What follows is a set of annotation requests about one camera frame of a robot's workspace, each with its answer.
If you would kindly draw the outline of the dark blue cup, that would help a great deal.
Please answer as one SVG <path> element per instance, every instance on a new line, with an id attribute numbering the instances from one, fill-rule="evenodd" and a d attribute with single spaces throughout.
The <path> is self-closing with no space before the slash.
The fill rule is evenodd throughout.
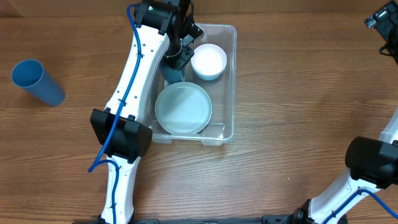
<path id="1" fill-rule="evenodd" d="M 19 62 L 12 70 L 12 81 L 40 101 L 58 106 L 65 100 L 65 92 L 37 60 Z"/>
<path id="2" fill-rule="evenodd" d="M 182 82 L 184 79 L 184 70 L 172 69 L 163 58 L 159 63 L 159 68 L 162 72 L 164 79 L 169 83 Z"/>

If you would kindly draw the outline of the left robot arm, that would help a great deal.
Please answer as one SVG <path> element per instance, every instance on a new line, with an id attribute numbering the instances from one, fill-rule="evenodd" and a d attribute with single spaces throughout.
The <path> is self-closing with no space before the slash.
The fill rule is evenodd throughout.
<path id="1" fill-rule="evenodd" d="M 141 1 L 128 5 L 127 16 L 132 44 L 121 79 L 105 108 L 94 109 L 90 118 L 102 147 L 88 171 L 108 166 L 106 202 L 96 223 L 134 221 L 134 182 L 152 141 L 146 118 L 158 66 L 164 60 L 181 71 L 193 57 L 189 45 L 204 33 L 189 0 Z"/>

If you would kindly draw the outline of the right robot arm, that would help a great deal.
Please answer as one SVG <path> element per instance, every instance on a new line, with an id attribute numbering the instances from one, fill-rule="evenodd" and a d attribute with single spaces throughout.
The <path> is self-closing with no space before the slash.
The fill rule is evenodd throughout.
<path id="1" fill-rule="evenodd" d="M 307 200 L 282 223 L 347 223 L 346 213 L 367 196 L 387 213 L 393 212 L 376 192 L 397 184 L 397 115 L 378 139 L 356 137 L 345 155 L 346 169 L 319 196 Z"/>

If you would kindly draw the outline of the pink bowl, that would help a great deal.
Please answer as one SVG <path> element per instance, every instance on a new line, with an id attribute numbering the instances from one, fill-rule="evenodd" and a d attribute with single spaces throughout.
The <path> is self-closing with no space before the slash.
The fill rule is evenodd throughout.
<path id="1" fill-rule="evenodd" d="M 193 71 L 214 74 L 224 71 L 228 58 L 225 51 L 215 44 L 203 44 L 194 50 L 191 59 Z"/>

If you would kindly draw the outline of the light blue bowl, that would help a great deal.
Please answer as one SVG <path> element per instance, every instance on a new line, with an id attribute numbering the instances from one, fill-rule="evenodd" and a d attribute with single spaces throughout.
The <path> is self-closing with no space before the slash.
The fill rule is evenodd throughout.
<path id="1" fill-rule="evenodd" d="M 212 80 L 216 80 L 218 77 L 220 77 L 223 74 L 223 71 L 214 73 L 214 74 L 211 74 L 211 73 L 206 74 L 206 73 L 200 73 L 199 71 L 195 70 L 195 74 L 198 78 L 201 78 L 202 80 L 212 81 Z"/>

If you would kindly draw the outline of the grey plate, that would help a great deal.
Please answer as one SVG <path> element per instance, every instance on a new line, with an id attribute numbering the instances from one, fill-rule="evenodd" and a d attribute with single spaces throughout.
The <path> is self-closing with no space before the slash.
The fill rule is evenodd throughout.
<path id="1" fill-rule="evenodd" d="M 199 85 L 178 82 L 162 90 L 155 102 L 155 115 L 170 134 L 196 134 L 210 122 L 213 105 Z"/>

